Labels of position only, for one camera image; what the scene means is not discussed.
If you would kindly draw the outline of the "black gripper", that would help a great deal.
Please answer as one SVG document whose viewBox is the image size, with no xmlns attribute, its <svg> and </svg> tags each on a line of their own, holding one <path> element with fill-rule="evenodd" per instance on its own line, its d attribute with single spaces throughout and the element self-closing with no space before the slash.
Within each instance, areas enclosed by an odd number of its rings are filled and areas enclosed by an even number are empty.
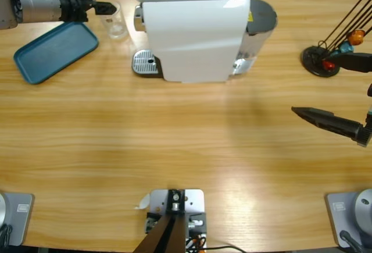
<svg viewBox="0 0 372 253">
<path fill-rule="evenodd" d="M 110 2 L 96 2 L 96 0 L 59 0 L 63 22 L 87 22 L 87 11 L 95 6 L 97 15 L 112 15 L 116 12 L 117 6 Z"/>
<path fill-rule="evenodd" d="M 323 59 L 321 66 L 326 72 L 333 71 L 338 66 L 346 70 L 368 73 L 371 72 L 371 54 L 348 52 L 331 55 Z M 367 90 L 367 96 L 372 97 L 372 84 Z M 348 137 L 363 147 L 367 147 L 371 140 L 371 108 L 367 112 L 365 125 L 321 109 L 292 107 L 291 110 L 312 125 Z"/>
</svg>

